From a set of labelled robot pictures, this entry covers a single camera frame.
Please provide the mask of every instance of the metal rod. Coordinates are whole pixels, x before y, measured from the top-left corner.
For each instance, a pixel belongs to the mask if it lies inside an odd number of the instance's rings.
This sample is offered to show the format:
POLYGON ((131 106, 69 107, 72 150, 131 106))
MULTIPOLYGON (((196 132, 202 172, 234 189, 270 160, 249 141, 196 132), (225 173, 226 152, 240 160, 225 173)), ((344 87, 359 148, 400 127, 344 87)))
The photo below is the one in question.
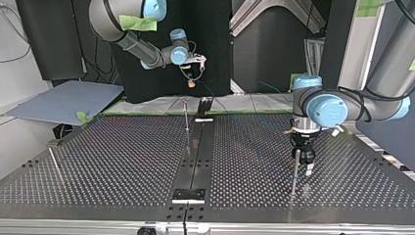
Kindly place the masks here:
POLYGON ((58 165, 58 162, 56 161, 55 154, 53 153, 52 148, 48 148, 48 150, 49 150, 49 153, 51 154, 51 157, 52 157, 52 160, 53 160, 53 163, 54 163, 55 167, 57 169, 59 169, 59 165, 58 165))
POLYGON ((186 118, 186 130, 189 131, 189 120, 187 119, 187 100, 184 98, 184 117, 186 118))
POLYGON ((301 150, 296 150, 296 162, 294 163, 293 189, 291 192, 292 196, 296 195, 297 178, 299 177, 300 154, 301 154, 301 150))

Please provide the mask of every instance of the black panel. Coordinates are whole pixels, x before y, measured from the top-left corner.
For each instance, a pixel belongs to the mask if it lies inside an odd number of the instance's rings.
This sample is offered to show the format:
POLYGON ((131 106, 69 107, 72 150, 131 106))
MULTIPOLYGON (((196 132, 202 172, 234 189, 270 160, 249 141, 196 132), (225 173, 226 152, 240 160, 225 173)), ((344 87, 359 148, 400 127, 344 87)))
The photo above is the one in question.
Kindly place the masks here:
POLYGON ((17 4, 42 78, 83 76, 70 0, 17 0, 17 4))
MULTIPOLYGON (((215 96, 229 94, 231 55, 229 40, 230 0, 167 1, 167 17, 157 32, 143 32, 143 39, 159 48, 171 45, 169 33, 178 27, 186 30, 188 39, 198 44, 197 52, 207 57, 207 70, 201 81, 215 96)), ((137 58, 113 46, 116 64, 121 72, 125 93, 131 103, 163 95, 211 96, 200 83, 189 89, 186 78, 174 65, 163 69, 143 70, 137 58)))
MULTIPOLYGON (((111 71, 112 64, 112 48, 110 42, 104 42, 98 40, 97 49, 95 50, 96 37, 94 32, 91 29, 89 23, 89 3, 90 0, 72 0, 76 25, 79 32, 80 43, 83 50, 83 56, 91 64, 98 64, 102 71, 111 71)), ((100 72, 100 77, 97 79, 98 74, 95 70, 91 68, 90 65, 87 65, 88 74, 82 78, 84 81, 98 81, 104 83, 112 83, 115 80, 117 71, 107 74, 100 72)))
POLYGON ((266 10, 235 38, 235 81, 250 93, 275 92, 257 81, 289 90, 291 74, 306 72, 305 35, 304 24, 289 10, 266 10))
POLYGON ((326 89, 338 86, 355 6, 356 0, 333 0, 320 68, 326 89))

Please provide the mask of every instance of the end effector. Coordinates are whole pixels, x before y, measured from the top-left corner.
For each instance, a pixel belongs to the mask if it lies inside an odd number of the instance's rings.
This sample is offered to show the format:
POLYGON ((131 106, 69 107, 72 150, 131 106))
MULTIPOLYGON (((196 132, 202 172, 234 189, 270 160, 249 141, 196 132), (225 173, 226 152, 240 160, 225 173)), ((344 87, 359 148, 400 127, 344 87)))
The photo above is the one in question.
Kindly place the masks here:
POLYGON ((139 58, 144 69, 198 63, 203 71, 206 58, 190 52, 183 29, 173 30, 170 33, 171 46, 159 49, 139 38, 136 33, 122 30, 119 23, 119 16, 155 18, 161 22, 166 13, 165 0, 92 0, 89 7, 90 22, 96 34, 106 41, 117 43, 123 50, 139 58))

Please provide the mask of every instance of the optical breadboard table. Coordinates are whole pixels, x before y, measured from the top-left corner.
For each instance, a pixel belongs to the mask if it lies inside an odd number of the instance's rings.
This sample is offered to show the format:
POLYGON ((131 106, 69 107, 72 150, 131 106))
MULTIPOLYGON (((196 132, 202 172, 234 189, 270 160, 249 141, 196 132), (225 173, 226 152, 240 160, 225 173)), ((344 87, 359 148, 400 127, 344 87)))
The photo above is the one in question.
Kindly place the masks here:
POLYGON ((189 117, 189 130, 184 117, 95 120, 0 181, 0 228, 56 219, 415 227, 415 182, 347 131, 319 135, 314 171, 300 168, 293 197, 291 116, 212 118, 189 117), (178 190, 202 192, 202 202, 173 204, 178 190))

